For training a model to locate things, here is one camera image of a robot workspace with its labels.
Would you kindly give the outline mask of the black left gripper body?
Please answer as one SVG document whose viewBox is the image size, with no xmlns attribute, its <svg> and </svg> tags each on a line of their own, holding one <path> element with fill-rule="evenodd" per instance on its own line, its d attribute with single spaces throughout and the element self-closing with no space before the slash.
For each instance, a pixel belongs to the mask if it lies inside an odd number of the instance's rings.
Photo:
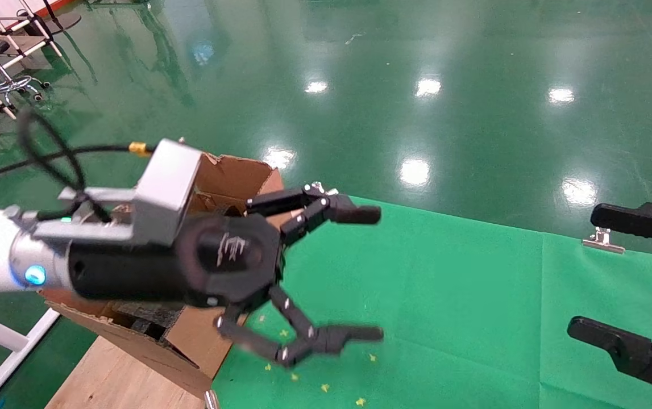
<svg viewBox="0 0 652 409">
<path fill-rule="evenodd" d="M 189 217 L 173 244 L 73 243 L 74 292 L 86 299 L 258 307 L 282 277 L 281 232 L 260 215 Z"/>
</svg>

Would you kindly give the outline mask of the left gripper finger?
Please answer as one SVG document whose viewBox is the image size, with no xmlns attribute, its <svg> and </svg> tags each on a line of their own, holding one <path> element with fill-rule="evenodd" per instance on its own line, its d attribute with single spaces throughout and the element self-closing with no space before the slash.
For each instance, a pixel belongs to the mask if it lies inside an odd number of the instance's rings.
<svg viewBox="0 0 652 409">
<path fill-rule="evenodd" d="M 313 354 L 339 355 L 351 341 L 375 343 L 384 338 L 383 329 L 377 326 L 329 324 L 318 328 L 280 286 L 269 288 L 268 295 L 272 305 L 296 332 L 289 344 L 279 344 L 238 324 L 244 311 L 238 305 L 225 308 L 215 319 L 215 329 L 220 336 L 271 364 L 293 368 Z"/>
<path fill-rule="evenodd" d="M 326 191 L 320 183 L 260 194 L 246 200 L 249 215 L 269 217 L 293 211 L 297 215 L 280 225 L 280 239 L 285 246 L 296 243 L 326 221 L 375 225 L 382 217 L 381 207 L 358 206 L 351 197 L 336 189 Z"/>
</svg>

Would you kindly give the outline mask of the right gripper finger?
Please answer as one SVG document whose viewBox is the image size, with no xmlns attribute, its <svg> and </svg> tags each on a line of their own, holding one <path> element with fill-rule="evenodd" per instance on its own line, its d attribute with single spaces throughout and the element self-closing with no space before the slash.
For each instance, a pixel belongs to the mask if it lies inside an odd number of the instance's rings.
<svg viewBox="0 0 652 409">
<path fill-rule="evenodd" d="M 606 351 L 620 373 L 652 385 L 652 340 L 594 319 L 574 316 L 567 334 Z"/>
<path fill-rule="evenodd" d="M 599 228 L 652 239 L 652 203 L 637 208 L 600 203 L 593 208 L 590 222 Z"/>
</svg>

